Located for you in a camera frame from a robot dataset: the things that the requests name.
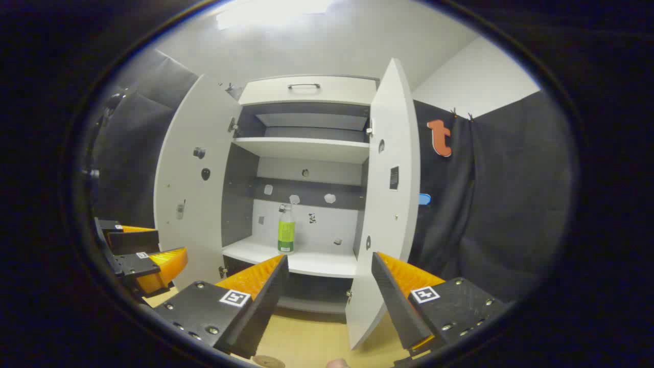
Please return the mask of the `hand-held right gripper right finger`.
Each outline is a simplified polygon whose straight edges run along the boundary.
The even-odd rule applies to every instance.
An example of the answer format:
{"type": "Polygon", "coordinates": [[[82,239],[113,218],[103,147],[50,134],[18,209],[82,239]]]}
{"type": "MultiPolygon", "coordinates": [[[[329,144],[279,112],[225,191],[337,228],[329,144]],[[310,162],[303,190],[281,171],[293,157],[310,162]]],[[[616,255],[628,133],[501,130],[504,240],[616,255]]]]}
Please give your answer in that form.
{"type": "Polygon", "coordinates": [[[446,281],[381,252],[372,256],[371,274],[412,357],[466,339],[511,307],[466,278],[446,281]]]}

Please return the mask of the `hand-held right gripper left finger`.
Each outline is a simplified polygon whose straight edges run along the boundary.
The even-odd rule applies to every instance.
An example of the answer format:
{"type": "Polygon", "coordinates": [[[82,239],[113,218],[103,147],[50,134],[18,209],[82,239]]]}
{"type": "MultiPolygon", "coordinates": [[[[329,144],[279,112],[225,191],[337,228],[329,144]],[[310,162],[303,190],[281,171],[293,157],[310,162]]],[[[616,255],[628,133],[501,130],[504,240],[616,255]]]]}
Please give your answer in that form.
{"type": "Polygon", "coordinates": [[[288,275],[288,257],[278,255],[217,284],[195,281],[154,312],[194,341],[249,359],[257,352],[288,275]]]}

